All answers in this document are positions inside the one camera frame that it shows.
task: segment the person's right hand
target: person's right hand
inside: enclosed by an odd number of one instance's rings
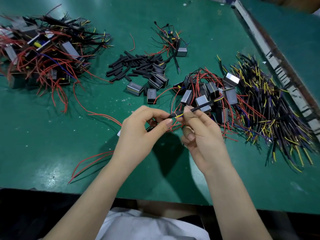
[[[217,163],[231,163],[220,127],[200,110],[191,112],[186,106],[183,117],[177,121],[187,125],[182,129],[182,143],[200,169],[206,175]]]

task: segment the dark floor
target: dark floor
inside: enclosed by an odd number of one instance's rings
[[[79,195],[0,190],[0,239],[37,240],[58,222]],[[113,206],[136,208],[135,200],[115,199]],[[197,206],[211,239],[222,239],[214,208]],[[320,239],[320,216],[258,210],[273,239]]]

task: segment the person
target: person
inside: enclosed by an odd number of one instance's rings
[[[177,118],[186,125],[181,141],[206,179],[222,238],[271,239],[231,163],[220,127],[191,108],[186,106],[183,117]],[[172,125],[168,116],[142,106],[126,118],[110,162],[44,240],[209,239],[204,229],[190,223],[142,217],[137,210],[130,214],[110,210],[121,185]],[[150,132],[146,122],[154,127]]]

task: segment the forearm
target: forearm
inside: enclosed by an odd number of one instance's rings
[[[205,175],[222,238],[271,239],[230,159]]]
[[[111,160],[44,240],[95,239],[119,188],[132,169]]]

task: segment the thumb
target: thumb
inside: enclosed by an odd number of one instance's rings
[[[205,135],[208,128],[202,121],[190,110],[191,107],[186,106],[183,110],[183,117],[186,123],[194,130],[197,135]]]
[[[153,143],[156,141],[169,129],[172,125],[172,119],[166,119],[161,121],[156,127],[154,127],[150,132],[147,133],[149,140]]]

